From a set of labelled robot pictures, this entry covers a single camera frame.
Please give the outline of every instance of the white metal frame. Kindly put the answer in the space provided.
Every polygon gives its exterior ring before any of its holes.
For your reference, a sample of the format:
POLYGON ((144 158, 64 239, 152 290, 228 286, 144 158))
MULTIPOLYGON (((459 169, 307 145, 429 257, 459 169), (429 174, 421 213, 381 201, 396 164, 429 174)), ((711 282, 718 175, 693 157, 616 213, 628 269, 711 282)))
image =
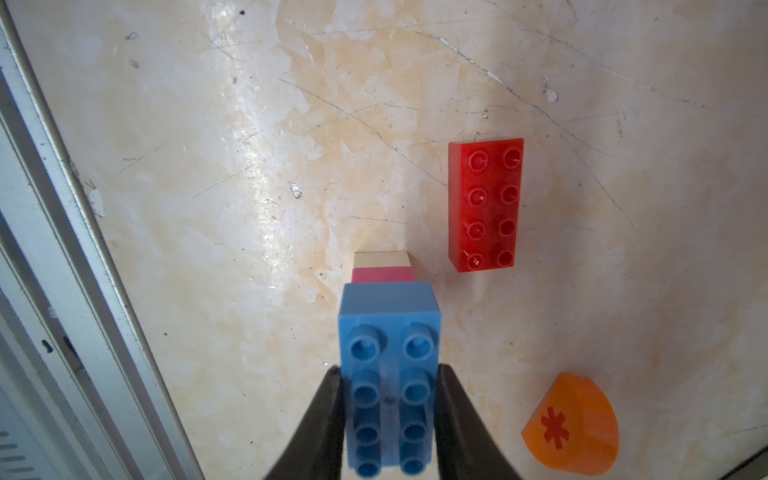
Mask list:
POLYGON ((0 290, 112 478, 203 478, 4 2, 0 30, 0 290))

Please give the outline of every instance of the stacked lego bricks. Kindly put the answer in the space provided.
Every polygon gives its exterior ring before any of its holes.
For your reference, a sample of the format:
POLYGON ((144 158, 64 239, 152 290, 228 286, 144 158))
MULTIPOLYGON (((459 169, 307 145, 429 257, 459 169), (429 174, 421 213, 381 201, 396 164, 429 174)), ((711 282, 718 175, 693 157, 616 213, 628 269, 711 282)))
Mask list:
POLYGON ((448 255, 459 272, 515 264, 524 142, 448 147, 448 255))
POLYGON ((432 457, 440 310, 406 252, 356 253, 339 343, 349 467, 423 472, 432 457))

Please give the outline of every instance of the orange curved block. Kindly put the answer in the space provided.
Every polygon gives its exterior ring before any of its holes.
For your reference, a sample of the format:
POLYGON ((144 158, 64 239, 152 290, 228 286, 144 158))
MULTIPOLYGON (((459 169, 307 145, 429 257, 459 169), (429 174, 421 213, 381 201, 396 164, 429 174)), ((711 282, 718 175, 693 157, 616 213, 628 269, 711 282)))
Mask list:
POLYGON ((611 403, 590 379, 561 373, 522 432, 543 465, 602 475, 619 453, 619 425, 611 403))

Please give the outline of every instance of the blue lego stud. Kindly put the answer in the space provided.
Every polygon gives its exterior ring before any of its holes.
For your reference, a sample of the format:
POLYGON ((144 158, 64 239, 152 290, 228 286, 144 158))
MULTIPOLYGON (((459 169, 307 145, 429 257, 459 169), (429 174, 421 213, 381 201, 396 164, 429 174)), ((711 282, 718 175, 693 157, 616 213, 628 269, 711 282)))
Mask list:
POLYGON ((339 311, 349 467, 362 478, 432 459, 440 309, 429 282, 347 283, 339 311))

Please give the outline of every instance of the white marble table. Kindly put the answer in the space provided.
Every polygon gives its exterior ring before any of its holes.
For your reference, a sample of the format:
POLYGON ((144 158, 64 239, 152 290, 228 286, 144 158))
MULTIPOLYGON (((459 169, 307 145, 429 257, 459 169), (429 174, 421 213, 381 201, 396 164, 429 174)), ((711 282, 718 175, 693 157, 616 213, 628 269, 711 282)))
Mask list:
POLYGON ((208 478, 282 451, 356 250, 413 255, 525 478, 571 478, 520 436, 561 371, 613 402, 606 478, 768 443, 767 3, 9 4, 208 478), (517 264, 459 275, 447 143, 498 137, 526 140, 517 264))

